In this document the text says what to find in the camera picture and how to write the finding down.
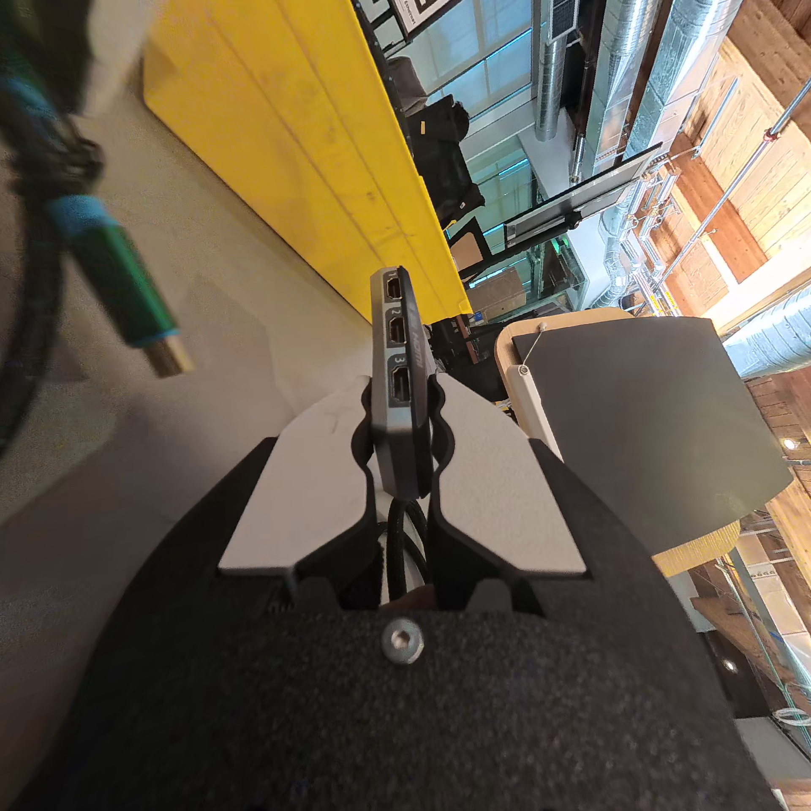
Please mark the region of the silver ventilation duct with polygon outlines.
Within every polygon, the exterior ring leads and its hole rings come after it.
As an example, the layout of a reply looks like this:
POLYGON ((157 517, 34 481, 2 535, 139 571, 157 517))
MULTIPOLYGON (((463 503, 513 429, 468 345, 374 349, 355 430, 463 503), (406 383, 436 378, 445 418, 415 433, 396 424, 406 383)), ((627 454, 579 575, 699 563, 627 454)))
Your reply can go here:
POLYGON ((624 158, 659 144, 671 147, 681 130, 741 1, 674 1, 645 86, 624 158))
POLYGON ((560 113, 567 107, 574 113, 576 134, 585 134, 607 5, 605 1, 580 2, 576 29, 550 43, 548 2, 533 2, 532 11, 534 134, 542 143, 556 137, 560 113))
POLYGON ((809 367, 810 284, 747 320, 723 345, 743 380, 809 367))

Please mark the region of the framed white sign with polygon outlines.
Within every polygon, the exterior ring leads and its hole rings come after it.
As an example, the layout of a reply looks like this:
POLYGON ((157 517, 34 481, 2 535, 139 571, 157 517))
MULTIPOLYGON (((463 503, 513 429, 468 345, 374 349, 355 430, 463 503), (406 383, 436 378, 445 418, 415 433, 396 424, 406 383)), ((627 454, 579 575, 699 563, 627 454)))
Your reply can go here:
POLYGON ((454 9, 460 1, 354 1, 384 51, 397 51, 454 9))

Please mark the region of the white ceiling vent grille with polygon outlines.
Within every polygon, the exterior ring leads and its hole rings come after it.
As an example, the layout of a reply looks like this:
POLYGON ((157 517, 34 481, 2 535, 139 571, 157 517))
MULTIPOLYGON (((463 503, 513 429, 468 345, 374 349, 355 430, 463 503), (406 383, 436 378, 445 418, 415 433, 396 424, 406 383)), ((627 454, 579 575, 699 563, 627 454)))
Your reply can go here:
POLYGON ((548 2, 548 42, 556 42, 576 29, 579 6, 579 1, 548 2))

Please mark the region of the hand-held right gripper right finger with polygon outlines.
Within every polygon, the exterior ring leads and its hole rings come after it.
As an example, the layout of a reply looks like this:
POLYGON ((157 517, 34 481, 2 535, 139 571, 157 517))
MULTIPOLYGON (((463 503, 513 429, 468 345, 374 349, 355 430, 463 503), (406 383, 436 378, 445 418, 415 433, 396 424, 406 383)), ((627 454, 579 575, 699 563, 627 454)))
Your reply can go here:
POLYGON ((481 582, 518 606, 541 579, 573 579, 586 564, 531 441, 490 401, 448 374, 430 381, 434 460, 427 562, 438 607, 466 608, 481 582))

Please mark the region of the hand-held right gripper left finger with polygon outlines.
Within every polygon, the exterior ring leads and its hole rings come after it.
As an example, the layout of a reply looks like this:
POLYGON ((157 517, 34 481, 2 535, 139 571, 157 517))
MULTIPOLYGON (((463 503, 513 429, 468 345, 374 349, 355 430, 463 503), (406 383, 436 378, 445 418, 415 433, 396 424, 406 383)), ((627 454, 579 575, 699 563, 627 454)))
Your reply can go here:
POLYGON ((275 441, 219 563, 224 576, 310 578, 346 610, 376 610, 382 548, 369 462, 369 376, 317 401, 275 441))

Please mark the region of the black braided cable green plugs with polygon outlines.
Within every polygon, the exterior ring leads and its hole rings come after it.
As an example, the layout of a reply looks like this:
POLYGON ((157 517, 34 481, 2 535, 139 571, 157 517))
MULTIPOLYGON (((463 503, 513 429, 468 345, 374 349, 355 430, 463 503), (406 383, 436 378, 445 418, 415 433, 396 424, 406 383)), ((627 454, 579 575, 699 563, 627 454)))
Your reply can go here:
POLYGON ((162 378, 190 370, 166 299, 126 230, 93 194, 104 161, 26 60, 2 55, 2 139, 22 229, 21 280, 2 349, 1 447, 24 425, 49 367, 70 256, 123 343, 162 378))

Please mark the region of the dark multi-port hub adapter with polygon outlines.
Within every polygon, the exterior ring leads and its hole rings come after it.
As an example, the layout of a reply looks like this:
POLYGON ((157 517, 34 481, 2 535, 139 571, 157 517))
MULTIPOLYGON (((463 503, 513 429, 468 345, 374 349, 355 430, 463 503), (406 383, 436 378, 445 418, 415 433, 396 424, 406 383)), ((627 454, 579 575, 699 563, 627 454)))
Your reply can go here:
POLYGON ((370 279, 372 377, 370 425, 383 490, 392 501, 387 518, 386 578, 391 601, 406 595, 406 557, 431 582, 423 546, 405 531, 409 518, 422 545, 427 519, 419 504, 433 475, 429 379, 436 365, 408 271, 381 269, 370 279))

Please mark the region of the flat hanging screen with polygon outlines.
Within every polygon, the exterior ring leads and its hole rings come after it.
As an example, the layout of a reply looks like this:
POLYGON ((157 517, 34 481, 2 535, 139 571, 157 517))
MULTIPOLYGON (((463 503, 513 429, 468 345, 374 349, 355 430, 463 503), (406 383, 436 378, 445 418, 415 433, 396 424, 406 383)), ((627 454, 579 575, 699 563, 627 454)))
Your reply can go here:
POLYGON ((578 228, 584 220, 623 202, 661 153, 648 147, 617 167, 598 174, 503 224, 504 253, 512 255, 578 228))

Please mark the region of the yellow plastic bin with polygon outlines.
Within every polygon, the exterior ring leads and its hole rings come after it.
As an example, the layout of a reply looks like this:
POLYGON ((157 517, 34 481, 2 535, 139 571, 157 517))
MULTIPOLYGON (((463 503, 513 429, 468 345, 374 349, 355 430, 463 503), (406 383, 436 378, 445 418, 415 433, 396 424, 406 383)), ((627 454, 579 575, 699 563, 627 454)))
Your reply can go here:
POLYGON ((409 272, 425 324, 470 314, 352 2, 174 1, 144 101, 370 320, 370 277, 409 272))

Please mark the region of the white panel stand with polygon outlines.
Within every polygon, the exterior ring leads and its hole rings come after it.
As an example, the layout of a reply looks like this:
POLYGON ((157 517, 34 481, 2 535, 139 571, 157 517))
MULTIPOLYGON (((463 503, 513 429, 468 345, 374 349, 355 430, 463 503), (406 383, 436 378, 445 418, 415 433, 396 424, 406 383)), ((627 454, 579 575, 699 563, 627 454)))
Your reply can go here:
POLYGON ((538 388, 529 368, 522 364, 516 367, 517 383, 522 395, 522 410, 529 427, 528 436, 541 440, 561 461, 563 455, 552 431, 551 424, 543 409, 538 388))

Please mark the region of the dark hanging bag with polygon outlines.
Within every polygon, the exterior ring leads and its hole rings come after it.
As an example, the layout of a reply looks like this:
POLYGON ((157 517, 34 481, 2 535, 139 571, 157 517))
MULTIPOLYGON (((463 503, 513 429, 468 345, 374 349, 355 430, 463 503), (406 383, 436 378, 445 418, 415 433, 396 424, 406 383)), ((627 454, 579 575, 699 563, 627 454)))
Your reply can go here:
POLYGON ((485 204, 461 151, 470 116, 452 95, 407 118, 414 164, 442 229, 485 204))

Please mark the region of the grey desk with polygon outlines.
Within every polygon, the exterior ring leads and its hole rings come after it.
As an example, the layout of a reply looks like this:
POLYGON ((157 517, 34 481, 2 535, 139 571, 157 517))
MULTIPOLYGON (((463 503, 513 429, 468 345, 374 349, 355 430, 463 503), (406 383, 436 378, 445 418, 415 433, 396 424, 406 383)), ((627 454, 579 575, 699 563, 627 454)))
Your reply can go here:
MULTIPOLYGON (((91 2, 19 2, 48 52, 91 2)), ((98 195, 130 233, 195 365, 158 379, 65 262, 49 370, 2 456, 2 809, 48 753, 123 591, 259 441, 360 374, 370 326, 147 110, 141 55, 97 117, 98 195)))

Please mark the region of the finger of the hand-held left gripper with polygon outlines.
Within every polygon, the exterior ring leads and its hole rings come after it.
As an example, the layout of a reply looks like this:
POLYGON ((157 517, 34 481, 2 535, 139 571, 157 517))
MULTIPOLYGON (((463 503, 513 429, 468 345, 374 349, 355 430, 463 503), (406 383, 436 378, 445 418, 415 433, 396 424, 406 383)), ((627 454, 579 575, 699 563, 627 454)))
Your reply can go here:
POLYGON ((85 116, 102 114, 127 83, 164 1, 92 1, 87 18, 89 61, 85 116))

